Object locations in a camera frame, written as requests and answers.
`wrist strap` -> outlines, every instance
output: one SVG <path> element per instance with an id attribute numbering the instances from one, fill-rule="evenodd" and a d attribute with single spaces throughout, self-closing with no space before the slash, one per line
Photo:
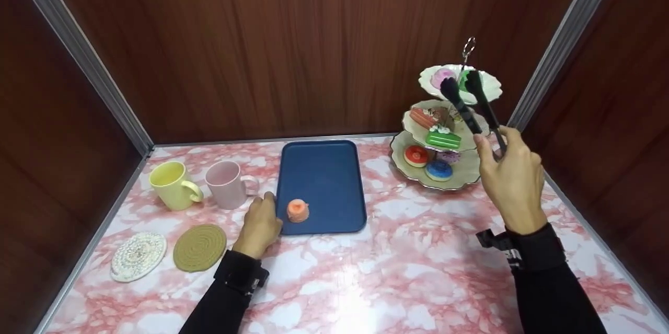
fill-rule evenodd
<path id="1" fill-rule="evenodd" d="M 476 238 L 484 248 L 503 251 L 512 270 L 542 271 L 558 267 L 567 260 L 562 243 L 549 223 L 529 235 L 507 229 L 495 236 L 491 229 L 486 229 L 478 232 Z"/>
<path id="2" fill-rule="evenodd" d="M 270 273 L 261 267 L 259 260 L 238 251 L 228 250 L 223 255 L 213 277 L 244 296 L 252 295 L 263 287 Z"/>

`hand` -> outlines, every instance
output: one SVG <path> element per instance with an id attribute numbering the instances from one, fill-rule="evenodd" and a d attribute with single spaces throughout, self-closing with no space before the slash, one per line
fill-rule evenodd
<path id="1" fill-rule="evenodd" d="M 276 217 L 274 210 L 274 194 L 270 191 L 265 197 L 256 197 L 244 215 L 244 226 L 239 232 L 239 238 L 232 246 L 232 250 L 244 253 L 259 260 L 271 243 L 279 236 L 281 219 Z"/>
<path id="2" fill-rule="evenodd" d="M 501 126 L 500 132 L 506 136 L 508 146 L 499 163 L 492 157 L 488 139 L 481 134 L 474 136 L 481 158 L 483 188 L 508 229 L 521 235 L 532 234 L 548 222 L 541 209 L 544 186 L 541 158 L 530 151 L 516 129 Z"/>

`white beaded coaster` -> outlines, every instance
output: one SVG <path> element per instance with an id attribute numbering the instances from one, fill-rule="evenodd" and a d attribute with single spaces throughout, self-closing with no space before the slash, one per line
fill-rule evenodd
<path id="1" fill-rule="evenodd" d="M 132 282 L 147 275 L 160 263 L 167 250 L 161 234 L 140 232 L 125 241 L 112 258 L 110 274 L 117 282 Z"/>

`red donut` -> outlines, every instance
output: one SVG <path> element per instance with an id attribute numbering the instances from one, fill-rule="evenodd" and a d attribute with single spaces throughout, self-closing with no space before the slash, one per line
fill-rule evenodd
<path id="1" fill-rule="evenodd" d="M 404 150 L 404 160 L 414 167 L 425 167 L 428 164 L 428 151 L 416 144 L 408 146 Z"/>

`blue tray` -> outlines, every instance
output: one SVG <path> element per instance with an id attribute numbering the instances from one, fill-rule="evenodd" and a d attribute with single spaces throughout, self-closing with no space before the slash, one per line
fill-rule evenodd
<path id="1" fill-rule="evenodd" d="M 287 204 L 304 199 L 309 218 L 292 223 Z M 284 235 L 341 234 L 365 227 L 367 212 L 358 150 L 351 141 L 294 142 L 281 153 L 276 216 Z"/>

